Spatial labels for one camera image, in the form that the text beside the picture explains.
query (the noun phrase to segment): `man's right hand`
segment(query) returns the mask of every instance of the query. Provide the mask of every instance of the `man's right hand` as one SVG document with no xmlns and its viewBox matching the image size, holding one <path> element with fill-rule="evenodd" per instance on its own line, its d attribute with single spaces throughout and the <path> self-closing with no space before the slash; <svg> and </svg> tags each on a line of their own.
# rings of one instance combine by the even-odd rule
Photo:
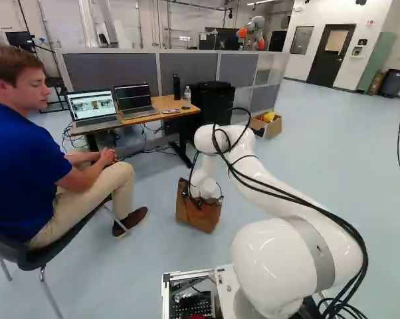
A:
<svg viewBox="0 0 400 319">
<path fill-rule="evenodd" d="M 112 165 L 116 161 L 116 153 L 114 150 L 104 148 L 100 152 L 100 159 L 98 160 L 102 165 Z"/>
</svg>

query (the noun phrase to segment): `monitor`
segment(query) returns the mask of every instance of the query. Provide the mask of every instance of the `monitor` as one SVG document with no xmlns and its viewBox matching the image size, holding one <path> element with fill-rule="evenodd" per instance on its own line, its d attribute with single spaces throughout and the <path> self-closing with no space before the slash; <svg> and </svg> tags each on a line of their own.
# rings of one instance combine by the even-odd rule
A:
<svg viewBox="0 0 400 319">
<path fill-rule="evenodd" d="M 115 86 L 113 90 L 120 111 L 151 106 L 151 93 L 147 83 Z"/>
<path fill-rule="evenodd" d="M 73 120 L 84 120 L 116 113 L 111 90 L 68 93 L 67 102 Z"/>
<path fill-rule="evenodd" d="M 9 45 L 21 48 L 31 53 L 34 52 L 33 48 L 35 47 L 35 43 L 33 42 L 30 32 L 13 31 L 13 32 L 6 32 L 5 35 L 7 36 Z"/>
</svg>

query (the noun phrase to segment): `open laptop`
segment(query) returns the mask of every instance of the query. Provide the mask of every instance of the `open laptop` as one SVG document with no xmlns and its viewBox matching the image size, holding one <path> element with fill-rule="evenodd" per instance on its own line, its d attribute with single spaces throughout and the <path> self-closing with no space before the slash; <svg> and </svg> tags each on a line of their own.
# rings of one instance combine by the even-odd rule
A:
<svg viewBox="0 0 400 319">
<path fill-rule="evenodd" d="M 71 92 L 67 94 L 67 101 L 77 128 L 93 126 L 92 129 L 97 130 L 121 123 L 111 90 Z"/>
<path fill-rule="evenodd" d="M 113 93 L 124 120 L 159 114 L 151 105 L 147 83 L 115 86 Z"/>
</svg>

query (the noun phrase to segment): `black water bottle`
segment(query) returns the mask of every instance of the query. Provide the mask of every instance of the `black water bottle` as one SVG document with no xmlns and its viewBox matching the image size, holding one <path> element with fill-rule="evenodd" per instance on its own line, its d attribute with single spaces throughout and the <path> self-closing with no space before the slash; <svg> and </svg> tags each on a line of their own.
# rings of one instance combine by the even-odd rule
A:
<svg viewBox="0 0 400 319">
<path fill-rule="evenodd" d="M 172 75 L 173 77 L 173 98 L 175 100 L 181 100 L 181 80 L 177 73 Z"/>
</svg>

